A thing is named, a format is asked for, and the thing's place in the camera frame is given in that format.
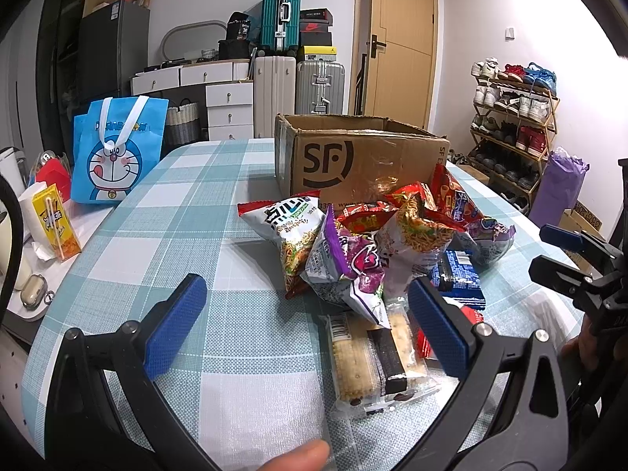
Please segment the person's right hand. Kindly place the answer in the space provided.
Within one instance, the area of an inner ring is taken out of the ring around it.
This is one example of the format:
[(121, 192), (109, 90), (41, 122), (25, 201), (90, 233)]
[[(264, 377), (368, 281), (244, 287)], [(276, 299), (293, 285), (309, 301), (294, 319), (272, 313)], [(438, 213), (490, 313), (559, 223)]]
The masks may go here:
[(592, 334), (591, 326), (591, 319), (584, 316), (579, 335), (571, 338), (560, 351), (562, 358), (577, 357), (588, 371), (598, 366), (597, 338)]

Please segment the person's left hand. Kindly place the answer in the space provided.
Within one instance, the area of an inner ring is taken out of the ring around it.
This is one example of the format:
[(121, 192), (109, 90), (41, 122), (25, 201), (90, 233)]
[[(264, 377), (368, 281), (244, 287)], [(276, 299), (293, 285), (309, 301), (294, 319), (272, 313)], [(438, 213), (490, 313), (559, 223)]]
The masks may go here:
[(325, 440), (313, 439), (290, 452), (265, 462), (259, 471), (320, 471), (330, 455)]

